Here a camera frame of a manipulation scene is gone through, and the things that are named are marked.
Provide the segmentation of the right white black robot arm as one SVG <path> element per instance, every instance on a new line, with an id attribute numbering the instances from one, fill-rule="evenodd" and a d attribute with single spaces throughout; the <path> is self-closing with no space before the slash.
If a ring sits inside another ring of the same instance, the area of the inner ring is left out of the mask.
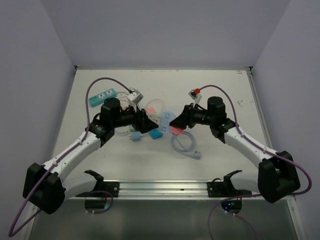
<path id="1" fill-rule="evenodd" d="M 185 105 L 182 113 L 169 124 L 181 130 L 193 128 L 196 124 L 209 126 L 216 139 L 236 149 L 257 168 L 256 173 L 234 170 L 221 182 L 208 183 L 219 197 L 255 192 L 269 203 L 275 203 L 301 187 L 292 156 L 287 151 L 277 152 L 240 133 L 236 123 L 227 117 L 226 106 L 218 96 L 207 100 L 206 109 L 194 104 Z"/>

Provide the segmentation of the pink charger plug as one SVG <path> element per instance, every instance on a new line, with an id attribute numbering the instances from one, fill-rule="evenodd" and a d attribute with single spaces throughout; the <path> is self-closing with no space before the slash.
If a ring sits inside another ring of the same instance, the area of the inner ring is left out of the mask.
<path id="1" fill-rule="evenodd" d="M 149 115 L 155 114 L 156 111 L 155 111 L 155 109 L 154 109 L 153 107 L 148 107 L 148 108 L 146 109 L 146 113 L 147 113 L 147 115 L 149 116 Z"/>

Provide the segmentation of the light blue charger plug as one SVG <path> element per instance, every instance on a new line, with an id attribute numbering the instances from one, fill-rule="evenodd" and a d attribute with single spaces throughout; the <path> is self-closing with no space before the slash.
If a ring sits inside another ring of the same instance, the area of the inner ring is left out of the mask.
<path id="1" fill-rule="evenodd" d="M 141 133 L 139 131 L 132 132 L 129 139 L 133 142 L 139 142 L 141 140 Z"/>

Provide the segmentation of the teal power strip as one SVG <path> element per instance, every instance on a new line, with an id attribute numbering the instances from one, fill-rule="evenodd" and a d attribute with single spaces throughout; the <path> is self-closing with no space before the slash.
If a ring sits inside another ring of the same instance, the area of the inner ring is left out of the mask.
<path id="1" fill-rule="evenodd" d="M 117 96 L 116 91 L 113 88 L 110 88 L 106 91 L 103 91 L 97 95 L 88 98 L 89 105 L 94 108 L 104 103 L 108 98 L 115 98 Z"/>

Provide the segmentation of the blue cube socket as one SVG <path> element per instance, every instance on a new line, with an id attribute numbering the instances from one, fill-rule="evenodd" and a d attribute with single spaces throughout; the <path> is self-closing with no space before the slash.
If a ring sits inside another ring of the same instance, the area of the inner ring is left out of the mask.
<path id="1" fill-rule="evenodd" d="M 158 129 L 153 129 L 149 131 L 148 134 L 153 140 L 159 139 L 163 136 L 163 133 L 160 132 Z"/>

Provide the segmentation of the white cube adapter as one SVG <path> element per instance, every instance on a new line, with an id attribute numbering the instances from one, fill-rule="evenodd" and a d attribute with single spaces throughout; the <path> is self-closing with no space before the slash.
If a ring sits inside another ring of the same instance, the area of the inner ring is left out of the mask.
<path id="1" fill-rule="evenodd" d="M 156 114 L 156 113 L 152 113 L 152 114 L 148 115 L 148 118 L 152 122 L 156 123 L 157 125 L 159 125 L 160 122 L 161 122 L 161 116 L 159 114 Z"/>

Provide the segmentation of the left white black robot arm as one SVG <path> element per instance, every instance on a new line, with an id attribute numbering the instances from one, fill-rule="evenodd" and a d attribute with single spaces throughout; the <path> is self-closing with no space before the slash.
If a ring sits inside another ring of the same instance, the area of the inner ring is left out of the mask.
<path id="1" fill-rule="evenodd" d="M 27 169 L 23 197 L 46 214 L 53 214 L 68 198 L 85 193 L 95 197 L 104 195 L 104 178 L 93 170 L 84 172 L 80 184 L 66 179 L 85 158 L 114 136 L 116 128 L 126 126 L 144 134 L 158 128 L 159 121 L 143 108 L 122 109 L 119 99 L 106 99 L 100 112 L 72 145 L 42 165 L 34 163 Z"/>

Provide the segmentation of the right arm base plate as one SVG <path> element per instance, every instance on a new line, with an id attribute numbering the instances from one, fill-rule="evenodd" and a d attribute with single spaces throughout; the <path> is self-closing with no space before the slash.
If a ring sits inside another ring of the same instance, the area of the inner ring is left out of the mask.
<path id="1" fill-rule="evenodd" d="M 207 194 L 209 198 L 230 198 L 236 196 L 252 195 L 248 190 L 237 190 L 231 185 L 227 185 L 223 181 L 209 181 L 207 185 Z"/>

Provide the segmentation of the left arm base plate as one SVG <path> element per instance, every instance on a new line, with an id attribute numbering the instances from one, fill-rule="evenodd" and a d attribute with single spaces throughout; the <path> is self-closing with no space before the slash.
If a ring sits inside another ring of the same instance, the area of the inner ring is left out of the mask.
<path id="1" fill-rule="evenodd" d="M 107 194 L 102 193 L 102 191 L 110 193 L 113 198 L 117 198 L 119 196 L 120 183 L 118 181 L 104 181 L 99 186 L 95 186 L 89 193 L 80 193 L 76 197 L 107 197 Z"/>

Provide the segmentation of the red pink cube adapter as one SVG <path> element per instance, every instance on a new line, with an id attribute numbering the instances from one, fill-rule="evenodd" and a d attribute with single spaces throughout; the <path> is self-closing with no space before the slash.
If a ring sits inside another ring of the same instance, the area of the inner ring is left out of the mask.
<path id="1" fill-rule="evenodd" d="M 173 134 L 173 135 L 182 135 L 184 133 L 184 129 L 181 129 L 181 128 L 178 128 L 178 127 L 174 127 L 174 126 L 171 126 L 170 127 L 170 132 Z"/>

